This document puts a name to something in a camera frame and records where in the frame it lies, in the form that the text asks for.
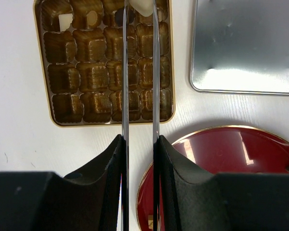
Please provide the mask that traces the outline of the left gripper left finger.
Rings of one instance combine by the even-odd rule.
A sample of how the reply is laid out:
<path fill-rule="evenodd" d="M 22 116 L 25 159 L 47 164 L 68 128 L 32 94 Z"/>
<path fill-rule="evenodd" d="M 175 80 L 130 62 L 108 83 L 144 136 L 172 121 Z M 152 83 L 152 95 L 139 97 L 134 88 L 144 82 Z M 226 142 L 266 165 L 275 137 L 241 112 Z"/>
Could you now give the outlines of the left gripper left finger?
<path fill-rule="evenodd" d="M 114 231 L 122 137 L 82 167 L 54 172 L 0 172 L 0 231 Z"/>

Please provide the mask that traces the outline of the white cone chocolate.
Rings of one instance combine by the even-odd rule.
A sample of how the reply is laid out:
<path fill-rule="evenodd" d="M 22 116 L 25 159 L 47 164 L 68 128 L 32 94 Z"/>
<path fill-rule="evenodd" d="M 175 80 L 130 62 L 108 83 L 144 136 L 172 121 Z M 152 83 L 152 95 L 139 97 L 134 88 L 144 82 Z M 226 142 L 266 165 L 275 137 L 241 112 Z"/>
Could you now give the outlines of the white cone chocolate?
<path fill-rule="evenodd" d="M 129 3 L 144 17 L 149 17 L 153 13 L 153 0 L 129 0 Z"/>

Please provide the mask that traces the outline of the tan round chocolate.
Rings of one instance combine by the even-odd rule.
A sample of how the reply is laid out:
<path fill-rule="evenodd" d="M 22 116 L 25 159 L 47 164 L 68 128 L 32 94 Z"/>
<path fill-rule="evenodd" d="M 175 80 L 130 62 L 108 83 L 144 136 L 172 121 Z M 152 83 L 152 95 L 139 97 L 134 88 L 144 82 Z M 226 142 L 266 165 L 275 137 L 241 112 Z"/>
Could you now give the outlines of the tan round chocolate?
<path fill-rule="evenodd" d="M 87 26 L 95 26 L 95 24 L 98 22 L 99 14 L 96 11 L 90 11 L 88 12 L 86 16 L 87 20 Z"/>

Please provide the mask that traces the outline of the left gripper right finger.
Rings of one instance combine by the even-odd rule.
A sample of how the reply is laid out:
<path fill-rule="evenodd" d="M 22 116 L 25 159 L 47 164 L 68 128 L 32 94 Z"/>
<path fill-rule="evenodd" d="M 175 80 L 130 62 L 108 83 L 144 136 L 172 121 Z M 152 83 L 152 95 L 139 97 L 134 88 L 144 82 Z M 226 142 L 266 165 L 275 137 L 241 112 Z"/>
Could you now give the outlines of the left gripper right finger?
<path fill-rule="evenodd" d="M 212 174 L 158 141 L 167 231 L 289 231 L 289 174 Z"/>

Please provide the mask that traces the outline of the white square chocolate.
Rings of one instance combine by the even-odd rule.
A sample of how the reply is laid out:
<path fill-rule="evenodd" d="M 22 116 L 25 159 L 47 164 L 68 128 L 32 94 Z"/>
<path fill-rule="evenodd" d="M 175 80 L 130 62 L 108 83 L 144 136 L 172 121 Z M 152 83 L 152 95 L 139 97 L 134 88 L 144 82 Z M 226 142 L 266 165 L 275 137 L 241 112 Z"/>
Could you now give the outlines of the white square chocolate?
<path fill-rule="evenodd" d="M 72 13 L 60 14 L 58 16 L 58 20 L 60 32 L 66 31 L 69 29 L 73 21 L 73 14 Z"/>

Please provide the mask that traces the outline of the silver metal tongs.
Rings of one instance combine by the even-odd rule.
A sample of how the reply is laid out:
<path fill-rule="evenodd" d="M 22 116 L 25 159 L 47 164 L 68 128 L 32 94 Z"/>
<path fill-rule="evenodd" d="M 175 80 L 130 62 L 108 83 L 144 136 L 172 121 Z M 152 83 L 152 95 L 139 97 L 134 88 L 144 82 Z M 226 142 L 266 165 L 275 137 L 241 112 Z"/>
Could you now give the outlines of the silver metal tongs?
<path fill-rule="evenodd" d="M 158 22 L 156 1 L 153 1 L 154 22 Z M 124 1 L 123 19 L 122 19 L 122 91 L 121 91 L 121 111 L 122 111 L 122 143 L 123 143 L 123 161 L 121 174 L 121 230 L 129 230 L 129 124 L 132 121 L 142 122 L 141 102 L 138 98 L 130 98 L 129 89 L 129 66 L 133 58 L 139 58 L 138 38 L 134 39 L 128 35 L 130 29 L 131 14 L 135 9 L 130 5 L 129 0 Z"/>

